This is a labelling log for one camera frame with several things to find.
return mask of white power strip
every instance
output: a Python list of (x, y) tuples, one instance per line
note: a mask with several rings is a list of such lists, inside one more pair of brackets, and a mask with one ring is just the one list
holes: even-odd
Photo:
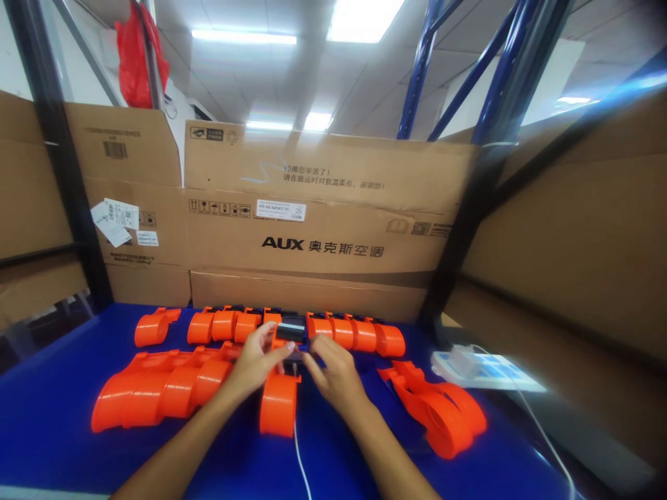
[[(454, 346), (453, 351), (461, 346)], [(474, 363), (476, 373), (470, 373), (469, 367), (457, 363), (457, 356), (452, 360), (451, 353), (436, 351), (431, 356), (433, 373), (447, 382), (455, 383), (463, 388), (519, 390), (528, 392), (546, 392), (537, 381), (526, 375), (515, 364), (503, 356), (493, 354), (477, 354), (470, 352), (478, 363)]]

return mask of red plastic bag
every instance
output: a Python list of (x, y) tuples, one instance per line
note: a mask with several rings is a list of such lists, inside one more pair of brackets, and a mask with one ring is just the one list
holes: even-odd
[(146, 7), (130, 1), (130, 18), (127, 24), (116, 23), (118, 55), (120, 56), (119, 80), (120, 92), (128, 106), (132, 108), (153, 108), (151, 90), (149, 88), (148, 68), (146, 66), (146, 51), (144, 48), (144, 34), (139, 17), (140, 9), (144, 23), (148, 26), (148, 33), (155, 47), (158, 60), (158, 70), (162, 79), (162, 91), (167, 89), (169, 78), (169, 62), (162, 57), (162, 46), (157, 26)]

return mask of forearm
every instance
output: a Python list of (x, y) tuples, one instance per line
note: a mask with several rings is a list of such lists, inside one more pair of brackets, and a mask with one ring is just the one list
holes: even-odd
[(112, 499), (182, 498), (213, 440), (243, 399), (233, 387), (223, 386)]
[(343, 418), (384, 500), (440, 498), (370, 401), (364, 401), (360, 408)]

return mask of blue table surface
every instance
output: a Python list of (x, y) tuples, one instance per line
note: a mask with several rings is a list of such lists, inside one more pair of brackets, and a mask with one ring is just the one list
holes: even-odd
[[(41, 350), (0, 377), (0, 485), (110, 494), (184, 421), (156, 427), (90, 430), (90, 416), (104, 383), (139, 352), (137, 321), (154, 307), (114, 304), (100, 316)], [(196, 310), (183, 309), (166, 341), (146, 349), (192, 350), (186, 342)], [(416, 326), (398, 325), (405, 359), (436, 382), (429, 358), (435, 349)], [(487, 431), (454, 460), (436, 456), (423, 428), (379, 378), (388, 361), (355, 353), (368, 396), (444, 499), (562, 499), (567, 485), (509, 420), (479, 392), (470, 391), (488, 420)], [(347, 427), (302, 368), (298, 389), (299, 448), (314, 499), (379, 498), (361, 452)], [(305, 499), (294, 441), (261, 435), (261, 393), (250, 397), (223, 428), (197, 471), (186, 497)]]

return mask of ceiling light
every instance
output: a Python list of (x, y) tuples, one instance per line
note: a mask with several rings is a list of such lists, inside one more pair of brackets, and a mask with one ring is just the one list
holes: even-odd
[(280, 131), (292, 130), (292, 124), (286, 124), (280, 122), (247, 122), (245, 126), (247, 128), (253, 128), (255, 130), (280, 130)]
[(565, 104), (588, 104), (592, 99), (590, 97), (559, 97), (556, 101)]
[(331, 113), (310, 112), (304, 125), (305, 131), (324, 132), (331, 125)]
[(337, 0), (327, 40), (378, 43), (404, 0)]
[(284, 44), (296, 45), (297, 38), (288, 35), (270, 33), (250, 33), (249, 31), (192, 30), (192, 37), (212, 42), (240, 44)]

